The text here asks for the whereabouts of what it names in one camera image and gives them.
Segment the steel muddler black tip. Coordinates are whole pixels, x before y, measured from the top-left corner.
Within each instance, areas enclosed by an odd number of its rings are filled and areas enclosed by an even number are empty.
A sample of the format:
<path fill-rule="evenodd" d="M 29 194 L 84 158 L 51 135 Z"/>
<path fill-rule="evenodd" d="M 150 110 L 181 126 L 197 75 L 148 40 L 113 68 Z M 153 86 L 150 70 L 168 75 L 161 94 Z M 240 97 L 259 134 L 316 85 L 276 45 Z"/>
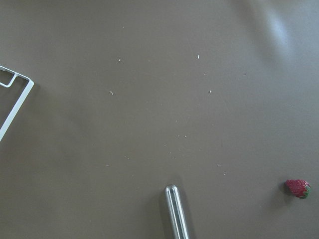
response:
<path fill-rule="evenodd" d="M 178 187 L 174 184 L 168 185 L 164 192 L 173 237 L 175 239 L 189 239 L 190 235 Z"/>

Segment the red strawberry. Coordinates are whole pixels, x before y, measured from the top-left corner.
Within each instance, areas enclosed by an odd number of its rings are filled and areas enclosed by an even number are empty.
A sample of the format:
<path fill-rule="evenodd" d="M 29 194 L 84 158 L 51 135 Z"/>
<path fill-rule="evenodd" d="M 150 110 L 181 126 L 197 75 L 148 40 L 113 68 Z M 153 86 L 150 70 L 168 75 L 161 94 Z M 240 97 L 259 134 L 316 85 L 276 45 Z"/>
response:
<path fill-rule="evenodd" d="M 300 199 L 307 198 L 311 191 L 310 184 L 302 179 L 288 179 L 285 185 L 295 197 Z"/>

